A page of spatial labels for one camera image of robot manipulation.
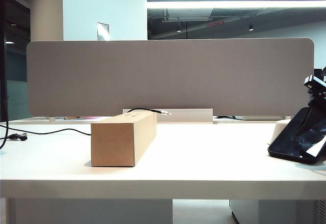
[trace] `desk surface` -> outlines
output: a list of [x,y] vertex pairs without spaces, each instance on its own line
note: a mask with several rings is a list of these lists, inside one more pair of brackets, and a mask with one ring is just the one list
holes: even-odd
[[[15,125],[34,131],[90,125]],[[1,151],[3,198],[326,199],[326,164],[272,158],[274,123],[161,124],[135,167],[91,167],[90,136],[28,135]]]

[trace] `cable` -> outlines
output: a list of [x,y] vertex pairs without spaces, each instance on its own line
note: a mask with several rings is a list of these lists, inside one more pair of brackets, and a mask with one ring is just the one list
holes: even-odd
[[2,144],[0,146],[0,149],[2,149],[4,147],[4,145],[6,144],[6,141],[7,141],[8,132],[9,132],[9,122],[8,122],[8,120],[6,121],[6,126],[3,126],[3,125],[1,125],[1,126],[6,128],[6,135],[5,135],[5,137],[2,138],[2,139],[4,139],[4,141],[2,142]]
[[[152,111],[154,113],[159,113],[159,114],[162,114],[162,115],[170,115],[171,114],[170,112],[165,111],[165,110],[156,110],[156,109],[150,109],[150,108],[133,108],[133,109],[129,110],[128,112],[131,112],[131,111],[134,111],[134,110],[148,110],[148,111]],[[15,128],[9,127],[9,122],[8,121],[6,121],[6,126],[0,125],[0,127],[6,128],[5,137],[0,138],[1,140],[4,139],[3,143],[0,146],[0,149],[3,148],[3,146],[5,145],[7,139],[20,139],[22,141],[27,139],[26,135],[22,136],[22,135],[19,135],[19,134],[12,134],[12,135],[8,136],[9,129],[14,130],[14,131],[22,131],[22,132],[26,132],[26,133],[30,133],[30,134],[36,134],[36,135],[48,135],[48,134],[57,133],[57,132],[60,132],[60,131],[72,130],[72,131],[76,131],[76,132],[79,132],[79,133],[84,134],[84,135],[91,136],[91,134],[89,134],[89,133],[85,133],[85,132],[82,132],[82,131],[79,131],[79,130],[76,130],[76,129],[73,129],[73,128],[66,128],[66,129],[61,129],[61,130],[57,130],[57,131],[50,131],[50,132],[26,131],[26,130],[15,129]]]
[[129,110],[128,112],[132,112],[134,110],[147,110],[147,111],[152,111],[154,113],[162,114],[162,115],[170,115],[171,113],[165,110],[157,110],[157,109],[151,109],[151,108],[133,108]]
[[243,121],[243,119],[238,119],[238,118],[235,117],[235,116],[216,116],[216,119],[223,119],[223,118],[234,119],[234,120]]
[[26,130],[15,129],[15,128],[11,128],[11,127],[8,127],[8,129],[10,129],[10,130],[15,130],[15,131],[27,132],[27,133],[36,134],[36,135],[47,135],[47,134],[57,133],[57,132],[60,132],[60,131],[66,131],[66,130],[76,131],[76,132],[79,132],[79,133],[81,133],[81,134],[88,135],[88,136],[91,135],[91,134],[89,134],[89,133],[85,133],[85,132],[82,132],[82,131],[78,131],[78,130],[73,129],[73,128],[66,128],[66,129],[61,129],[61,130],[58,130],[58,131],[50,131],[50,132],[32,132],[32,131],[26,131]]

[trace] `cardboard box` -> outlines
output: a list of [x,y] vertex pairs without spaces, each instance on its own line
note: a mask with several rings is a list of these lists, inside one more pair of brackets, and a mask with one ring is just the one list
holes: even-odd
[[135,166],[156,136],[156,121],[156,113],[134,110],[92,123],[92,166]]

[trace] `ceiling light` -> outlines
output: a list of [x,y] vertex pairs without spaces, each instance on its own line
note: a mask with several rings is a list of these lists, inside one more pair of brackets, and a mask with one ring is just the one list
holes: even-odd
[[148,9],[326,8],[326,1],[199,1],[147,2]]

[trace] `exposed ceiling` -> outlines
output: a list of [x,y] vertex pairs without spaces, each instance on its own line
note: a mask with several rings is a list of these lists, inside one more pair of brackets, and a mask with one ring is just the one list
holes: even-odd
[[[148,1],[229,1],[229,0],[148,0]],[[280,9],[257,9],[257,10],[228,10],[228,9],[149,9],[148,10],[148,36],[149,39],[182,39],[186,37],[198,38],[219,30],[224,38],[236,36],[235,31],[241,34],[242,30],[248,31],[248,25],[252,22],[261,26],[262,30],[273,26],[283,27],[294,24],[314,22],[324,18],[324,10],[280,10]]]

